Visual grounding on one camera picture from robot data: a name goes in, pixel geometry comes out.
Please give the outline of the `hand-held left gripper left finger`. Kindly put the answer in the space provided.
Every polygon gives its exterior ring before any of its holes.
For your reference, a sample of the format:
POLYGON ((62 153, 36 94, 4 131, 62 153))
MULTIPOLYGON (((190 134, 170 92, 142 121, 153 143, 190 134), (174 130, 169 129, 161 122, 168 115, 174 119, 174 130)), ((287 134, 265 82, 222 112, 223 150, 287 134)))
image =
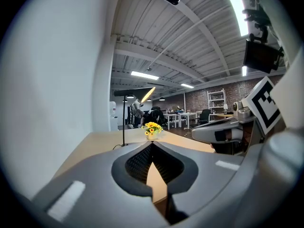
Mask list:
POLYGON ((150 149, 150 142, 83 159, 52 179, 33 203, 60 228, 166 228, 152 203, 152 189, 132 177, 126 162, 150 149))

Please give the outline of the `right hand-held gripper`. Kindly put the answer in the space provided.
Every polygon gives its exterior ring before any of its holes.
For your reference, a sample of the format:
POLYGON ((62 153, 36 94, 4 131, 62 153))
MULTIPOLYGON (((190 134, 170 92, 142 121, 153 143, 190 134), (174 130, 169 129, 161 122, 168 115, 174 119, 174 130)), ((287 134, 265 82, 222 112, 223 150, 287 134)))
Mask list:
POLYGON ((224 144, 240 142, 242 149, 263 143, 275 133, 282 120, 270 95, 274 84, 266 76, 240 101, 233 104, 234 118, 210 121, 194 127, 192 138, 200 142, 224 144))

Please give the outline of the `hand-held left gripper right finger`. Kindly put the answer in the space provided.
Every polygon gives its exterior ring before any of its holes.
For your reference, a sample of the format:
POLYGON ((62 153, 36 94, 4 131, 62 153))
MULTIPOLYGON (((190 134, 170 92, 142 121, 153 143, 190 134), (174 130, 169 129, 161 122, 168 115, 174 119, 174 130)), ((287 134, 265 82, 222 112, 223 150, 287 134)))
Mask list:
POLYGON ((154 141, 152 161, 167 185, 165 218, 173 225, 209 204, 235 175, 243 157, 154 141))

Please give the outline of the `black desk lamp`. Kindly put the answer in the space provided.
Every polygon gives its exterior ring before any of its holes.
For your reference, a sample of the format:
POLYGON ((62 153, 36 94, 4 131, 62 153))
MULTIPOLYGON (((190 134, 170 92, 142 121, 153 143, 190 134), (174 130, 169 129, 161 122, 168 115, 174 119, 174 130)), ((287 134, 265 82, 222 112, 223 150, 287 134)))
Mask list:
MULTIPOLYGON (((134 96, 137 99, 140 99, 141 103, 145 102, 149 96, 153 93, 155 87, 144 87, 144 88, 136 88, 136 89, 125 89, 118 90, 114 92, 114 96, 123 96, 123 100, 126 100, 127 96, 134 96)), ((123 144, 122 147, 126 146, 125 143, 125 135, 124 135, 124 117, 125 117, 125 102, 123 103, 123 144)))

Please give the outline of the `black cantilever chair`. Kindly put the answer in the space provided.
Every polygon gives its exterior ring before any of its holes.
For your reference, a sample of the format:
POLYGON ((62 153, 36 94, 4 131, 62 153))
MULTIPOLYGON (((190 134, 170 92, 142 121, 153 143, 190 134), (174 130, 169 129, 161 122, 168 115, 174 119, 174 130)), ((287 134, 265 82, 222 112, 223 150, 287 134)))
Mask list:
POLYGON ((197 118, 193 119, 195 123, 192 126, 196 127, 196 126, 199 126, 199 125, 207 124, 209 122, 210 113, 211 113, 210 109, 202 110, 200 115, 197 118))

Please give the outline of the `white shelf unit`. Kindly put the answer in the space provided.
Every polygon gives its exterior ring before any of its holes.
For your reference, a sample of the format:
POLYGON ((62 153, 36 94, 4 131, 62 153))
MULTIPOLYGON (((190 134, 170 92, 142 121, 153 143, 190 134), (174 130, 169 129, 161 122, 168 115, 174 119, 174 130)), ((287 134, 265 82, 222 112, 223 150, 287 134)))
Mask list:
POLYGON ((225 89, 218 91, 208 91, 208 109, 211 114, 224 114, 227 112, 227 100, 225 89))

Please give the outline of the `white desk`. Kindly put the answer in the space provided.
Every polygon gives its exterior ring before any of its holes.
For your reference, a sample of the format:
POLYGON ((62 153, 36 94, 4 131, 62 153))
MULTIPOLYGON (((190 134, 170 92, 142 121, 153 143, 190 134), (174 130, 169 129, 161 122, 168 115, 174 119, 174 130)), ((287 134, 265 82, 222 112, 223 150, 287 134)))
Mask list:
POLYGON ((190 128, 190 117, 195 116, 197 118, 198 114, 195 113, 178 113, 179 116, 179 127, 181 127, 182 117, 186 117, 186 127, 187 129, 190 128))
POLYGON ((164 118, 165 118, 168 130, 170 130, 172 126, 174 128, 181 127, 180 114, 164 114, 164 118))

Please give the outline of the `yellow sunflowers in white pot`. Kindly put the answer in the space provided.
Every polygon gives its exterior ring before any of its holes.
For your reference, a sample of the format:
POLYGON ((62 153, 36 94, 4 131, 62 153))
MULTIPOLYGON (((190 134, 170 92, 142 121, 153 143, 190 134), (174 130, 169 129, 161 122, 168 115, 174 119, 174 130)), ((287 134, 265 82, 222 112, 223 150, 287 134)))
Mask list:
POLYGON ((145 123, 142 127, 143 130, 145 130, 145 135, 148 140, 156 140, 158 137, 158 134, 160 134, 163 131, 163 128, 154 122, 145 123))

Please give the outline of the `white water dispenser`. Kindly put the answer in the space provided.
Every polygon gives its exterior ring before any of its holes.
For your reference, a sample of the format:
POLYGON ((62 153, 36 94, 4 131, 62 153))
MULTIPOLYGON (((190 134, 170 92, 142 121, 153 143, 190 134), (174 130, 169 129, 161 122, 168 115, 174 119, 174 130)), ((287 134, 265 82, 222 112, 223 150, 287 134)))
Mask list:
POLYGON ((118 131, 118 117, 114 116, 110 118, 110 131, 118 131))

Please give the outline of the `long ceiling light strip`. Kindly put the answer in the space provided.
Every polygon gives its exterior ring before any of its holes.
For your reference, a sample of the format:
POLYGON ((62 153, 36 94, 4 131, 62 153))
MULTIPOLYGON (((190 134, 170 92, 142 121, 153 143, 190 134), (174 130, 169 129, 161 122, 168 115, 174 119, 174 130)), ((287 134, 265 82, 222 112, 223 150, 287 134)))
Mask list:
POLYGON ((246 15, 243 13, 243 10, 245 9, 244 3, 242 0, 230 0, 230 3, 233 7, 233 10, 235 12, 238 26, 239 26, 239 31, 241 36, 246 36, 248 35, 248 24, 246 19, 246 15))

